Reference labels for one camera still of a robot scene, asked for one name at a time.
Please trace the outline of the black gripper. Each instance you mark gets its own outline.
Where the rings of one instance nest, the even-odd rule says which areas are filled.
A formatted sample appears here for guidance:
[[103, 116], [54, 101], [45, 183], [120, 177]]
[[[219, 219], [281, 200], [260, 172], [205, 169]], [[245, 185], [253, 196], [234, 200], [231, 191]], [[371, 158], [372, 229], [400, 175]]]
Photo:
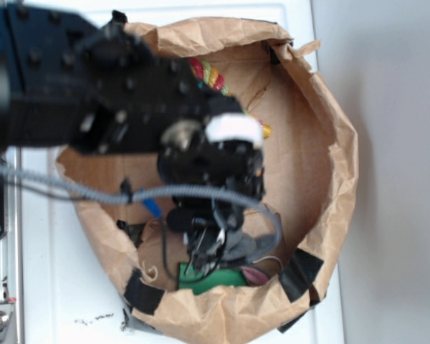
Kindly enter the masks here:
[[133, 65], [128, 92], [128, 147], [157, 153], [164, 183], [213, 186], [262, 199], [262, 129], [235, 97], [199, 87], [187, 59]]

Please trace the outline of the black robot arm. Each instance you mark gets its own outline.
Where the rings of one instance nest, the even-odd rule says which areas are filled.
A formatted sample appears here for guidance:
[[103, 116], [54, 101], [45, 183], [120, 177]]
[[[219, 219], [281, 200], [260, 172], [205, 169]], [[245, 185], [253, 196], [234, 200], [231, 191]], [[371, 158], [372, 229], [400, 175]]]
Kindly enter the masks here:
[[155, 153], [163, 186], [108, 194], [1, 163], [0, 178], [104, 204], [170, 196], [182, 212], [233, 219], [235, 229], [264, 195], [259, 123], [187, 59], [156, 56], [117, 21], [97, 28], [74, 13], [0, 6], [0, 155], [57, 145], [87, 156]]

